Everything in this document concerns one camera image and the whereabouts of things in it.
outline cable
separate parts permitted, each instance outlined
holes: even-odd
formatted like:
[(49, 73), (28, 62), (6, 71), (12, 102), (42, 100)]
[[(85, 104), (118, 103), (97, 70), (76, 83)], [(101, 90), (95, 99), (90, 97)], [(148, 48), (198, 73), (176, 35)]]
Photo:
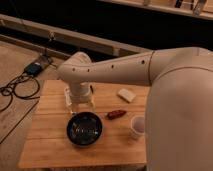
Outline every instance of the cable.
[(58, 66), (57, 65), (55, 65), (55, 64), (50, 64), (51, 66), (53, 66), (55, 69), (57, 69), (58, 68)]
[(177, 0), (175, 4), (175, 8), (180, 8), (182, 5), (183, 0)]
[(38, 104), (38, 101), (24, 114), (24, 116), (15, 124), (15, 126), (0, 140), (0, 145), (9, 137), (9, 135), (18, 127), (18, 125), (28, 116), (33, 108)]
[[(16, 92), (16, 88), (20, 84), (24, 84), (28, 81), (34, 81), (36, 84), (36, 89), (30, 95), (21, 96)], [(6, 86), (0, 87), (0, 95), (3, 97), (10, 97), (10, 100), (6, 106), (3, 108), (0, 107), (0, 113), (5, 111), (9, 106), (12, 104), (14, 96), (22, 99), (22, 100), (33, 100), (38, 99), (39, 97), (34, 97), (40, 90), (40, 84), (36, 78), (33, 76), (27, 75), (26, 73), (22, 73), (20, 76), (15, 77), (12, 79)]]

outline paper cup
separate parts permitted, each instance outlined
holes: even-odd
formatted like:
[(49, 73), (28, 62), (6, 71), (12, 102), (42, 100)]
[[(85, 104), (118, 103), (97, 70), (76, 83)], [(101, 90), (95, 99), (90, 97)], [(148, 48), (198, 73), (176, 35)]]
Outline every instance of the paper cup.
[(135, 140), (145, 135), (145, 118), (136, 115), (131, 119), (131, 137)]

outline wooden table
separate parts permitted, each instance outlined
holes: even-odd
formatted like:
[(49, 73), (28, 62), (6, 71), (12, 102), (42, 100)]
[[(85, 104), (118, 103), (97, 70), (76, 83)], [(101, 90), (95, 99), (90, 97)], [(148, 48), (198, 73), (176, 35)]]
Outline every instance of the wooden table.
[[(65, 106), (64, 87), (60, 80), (45, 82), (32, 125), (19, 161), (20, 168), (58, 168), (79, 166), (114, 166), (145, 164), (145, 140), (130, 137), (130, 120), (143, 115), (149, 88), (141, 86), (92, 84), (95, 112), (103, 123), (98, 141), (87, 148), (76, 148), (66, 135), (71, 118)], [(137, 97), (132, 103), (119, 98), (116, 93), (127, 88)], [(107, 120), (105, 114), (116, 109), (127, 114), (116, 120)]]

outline sponge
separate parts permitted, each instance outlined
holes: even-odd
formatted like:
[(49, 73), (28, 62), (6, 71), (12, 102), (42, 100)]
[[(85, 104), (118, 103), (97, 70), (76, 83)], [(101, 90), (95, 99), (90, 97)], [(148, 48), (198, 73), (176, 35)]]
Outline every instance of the sponge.
[(125, 88), (119, 90), (117, 95), (121, 97), (122, 99), (124, 99), (125, 101), (127, 101), (128, 103), (131, 103), (136, 97), (136, 95), (133, 92)]

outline bowl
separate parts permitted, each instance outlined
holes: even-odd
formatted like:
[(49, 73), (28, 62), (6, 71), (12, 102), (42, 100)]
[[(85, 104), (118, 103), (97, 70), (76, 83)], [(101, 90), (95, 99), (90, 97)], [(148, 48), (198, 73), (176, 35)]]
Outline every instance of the bowl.
[(81, 112), (73, 116), (67, 125), (67, 136), (78, 146), (88, 146), (98, 140), (102, 133), (100, 118), (91, 112)]

